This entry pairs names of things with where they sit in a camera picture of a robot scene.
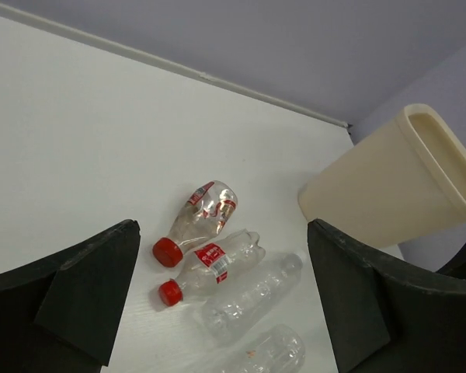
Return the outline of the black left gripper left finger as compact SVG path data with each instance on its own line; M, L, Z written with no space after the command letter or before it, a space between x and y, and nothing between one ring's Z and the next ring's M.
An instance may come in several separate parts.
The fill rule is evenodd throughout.
M124 220L0 274L0 372L99 372L110 362L140 248Z

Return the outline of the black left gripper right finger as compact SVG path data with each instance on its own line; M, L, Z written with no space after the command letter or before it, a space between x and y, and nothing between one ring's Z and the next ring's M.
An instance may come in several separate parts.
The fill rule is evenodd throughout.
M341 372L466 372L466 243L437 271L317 219L308 249Z

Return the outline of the clear white-cap bottle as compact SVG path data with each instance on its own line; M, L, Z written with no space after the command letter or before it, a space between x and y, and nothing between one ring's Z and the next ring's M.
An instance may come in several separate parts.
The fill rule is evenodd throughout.
M301 337L279 324L218 362L210 372L299 372L305 353Z

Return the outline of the red-cap labelled bottle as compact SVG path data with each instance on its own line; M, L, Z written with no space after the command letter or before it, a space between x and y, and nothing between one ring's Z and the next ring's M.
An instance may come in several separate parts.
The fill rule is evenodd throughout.
M179 275L159 286L161 301L171 307L181 301L214 295L223 285L260 264L266 250L259 240L257 232L242 229L193 251Z

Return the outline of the crushed red-cap bottle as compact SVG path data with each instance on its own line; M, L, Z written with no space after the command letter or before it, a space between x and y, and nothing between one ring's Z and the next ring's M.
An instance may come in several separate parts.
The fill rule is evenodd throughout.
M175 267L188 252L216 238L237 205L235 192L219 180L199 187L180 209L169 233L153 245L154 258L164 267Z

